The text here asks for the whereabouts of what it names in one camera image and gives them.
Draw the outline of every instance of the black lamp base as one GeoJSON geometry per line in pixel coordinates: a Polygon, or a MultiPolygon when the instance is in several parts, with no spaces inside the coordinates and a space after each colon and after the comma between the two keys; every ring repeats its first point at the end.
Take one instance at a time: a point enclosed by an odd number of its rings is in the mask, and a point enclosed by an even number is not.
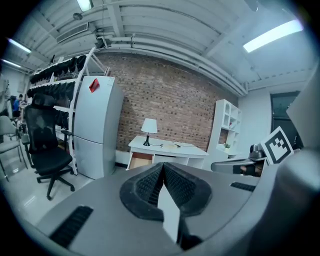
{"type": "Polygon", "coordinates": [[[149,143],[149,135],[146,136],[146,140],[145,142],[143,143],[144,146],[150,146],[150,143],[149,143]]]}

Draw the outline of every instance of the chair base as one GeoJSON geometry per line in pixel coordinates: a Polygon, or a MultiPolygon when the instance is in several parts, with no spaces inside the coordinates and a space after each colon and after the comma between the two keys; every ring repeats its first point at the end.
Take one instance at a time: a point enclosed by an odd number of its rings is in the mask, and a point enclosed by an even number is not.
{"type": "Polygon", "coordinates": [[[65,170],[62,170],[62,171],[59,171],[57,173],[53,173],[53,174],[49,174],[49,175],[43,175],[43,176],[40,176],[40,177],[37,177],[36,178],[36,181],[38,183],[41,183],[41,180],[45,180],[45,179],[50,179],[50,183],[49,183],[49,188],[48,188],[48,191],[46,193],[46,198],[50,201],[52,199],[52,197],[50,196],[50,192],[51,192],[51,189],[55,183],[56,180],[58,181],[61,181],[62,183],[70,186],[70,190],[72,192],[75,191],[75,187],[74,185],[72,185],[71,183],[69,183],[68,181],[66,181],[65,179],[61,178],[60,176],[63,175],[63,174],[66,174],[66,173],[71,173],[73,174],[73,169],[72,167],[68,168],[68,169],[65,169],[65,170]]]}

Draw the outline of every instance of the person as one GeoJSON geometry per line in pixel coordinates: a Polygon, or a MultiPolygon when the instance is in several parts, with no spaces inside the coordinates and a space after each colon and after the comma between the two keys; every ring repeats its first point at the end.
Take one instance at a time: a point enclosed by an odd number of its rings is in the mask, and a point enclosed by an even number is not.
{"type": "Polygon", "coordinates": [[[15,99],[13,103],[12,115],[14,118],[20,117],[19,105],[20,105],[20,101],[22,101],[22,98],[23,98],[23,95],[20,94],[19,98],[15,99]]]}

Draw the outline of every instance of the refrigerator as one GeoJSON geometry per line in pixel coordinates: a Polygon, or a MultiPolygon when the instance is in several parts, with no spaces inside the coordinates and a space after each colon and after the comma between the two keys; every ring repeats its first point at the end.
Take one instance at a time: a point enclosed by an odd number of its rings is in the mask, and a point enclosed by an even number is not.
{"type": "Polygon", "coordinates": [[[124,93],[114,77],[85,76],[77,97],[73,123],[77,170],[92,179],[106,177],[115,168],[124,93]],[[91,92],[89,86],[95,79],[99,87],[91,92]]]}

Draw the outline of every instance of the white lampshade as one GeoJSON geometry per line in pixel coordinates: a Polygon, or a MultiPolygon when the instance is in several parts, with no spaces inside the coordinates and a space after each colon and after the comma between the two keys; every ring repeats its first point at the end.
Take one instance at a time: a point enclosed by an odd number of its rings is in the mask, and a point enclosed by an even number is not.
{"type": "Polygon", "coordinates": [[[157,120],[150,119],[150,118],[144,119],[143,125],[141,127],[141,131],[145,133],[156,134],[158,132],[157,120]]]}

